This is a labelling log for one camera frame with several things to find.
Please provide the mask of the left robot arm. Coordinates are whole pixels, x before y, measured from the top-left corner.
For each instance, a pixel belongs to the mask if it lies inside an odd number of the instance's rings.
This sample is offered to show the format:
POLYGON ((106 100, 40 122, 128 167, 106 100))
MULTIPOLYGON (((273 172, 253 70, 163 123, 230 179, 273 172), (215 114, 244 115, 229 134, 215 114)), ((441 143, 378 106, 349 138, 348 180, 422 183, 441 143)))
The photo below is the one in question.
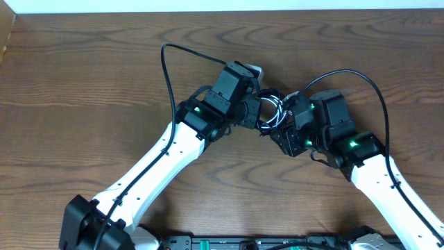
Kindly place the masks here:
POLYGON ((232 125, 249 129, 259 119, 263 71, 228 62, 213 85, 200 87, 173 111, 155 145, 118 181, 88 201, 66 206, 60 249, 159 249, 140 220, 164 188, 232 125))

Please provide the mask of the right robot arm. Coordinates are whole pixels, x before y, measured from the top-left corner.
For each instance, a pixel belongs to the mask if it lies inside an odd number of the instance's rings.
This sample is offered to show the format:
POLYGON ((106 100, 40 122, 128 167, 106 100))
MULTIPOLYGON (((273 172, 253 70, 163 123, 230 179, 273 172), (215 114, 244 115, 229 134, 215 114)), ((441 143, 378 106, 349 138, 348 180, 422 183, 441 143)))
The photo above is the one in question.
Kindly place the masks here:
POLYGON ((271 132, 284 154, 319 152, 374 204, 406 249, 442 249, 443 223, 401 175, 386 147, 371 132, 357 132, 338 90, 306 97, 295 92, 280 103, 292 120, 271 132))

